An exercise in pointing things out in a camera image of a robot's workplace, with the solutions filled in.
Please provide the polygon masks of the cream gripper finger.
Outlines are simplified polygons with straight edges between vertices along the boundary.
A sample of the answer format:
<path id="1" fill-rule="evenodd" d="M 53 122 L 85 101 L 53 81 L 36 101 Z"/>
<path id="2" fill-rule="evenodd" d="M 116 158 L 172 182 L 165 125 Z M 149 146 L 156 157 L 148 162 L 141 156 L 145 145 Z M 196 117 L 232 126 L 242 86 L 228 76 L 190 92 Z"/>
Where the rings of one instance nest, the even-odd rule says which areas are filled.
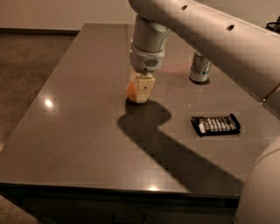
<path id="1" fill-rule="evenodd" d="M 153 89 L 155 78 L 152 73 L 140 74 L 135 79 L 136 102 L 145 103 Z"/>
<path id="2" fill-rule="evenodd" d="M 129 83 L 130 84 L 133 84 L 134 87 L 137 86 L 137 79 L 141 76 L 140 73 L 136 72 L 134 70 L 134 68 L 131 68 L 130 69 L 130 72 L 129 72 Z"/>

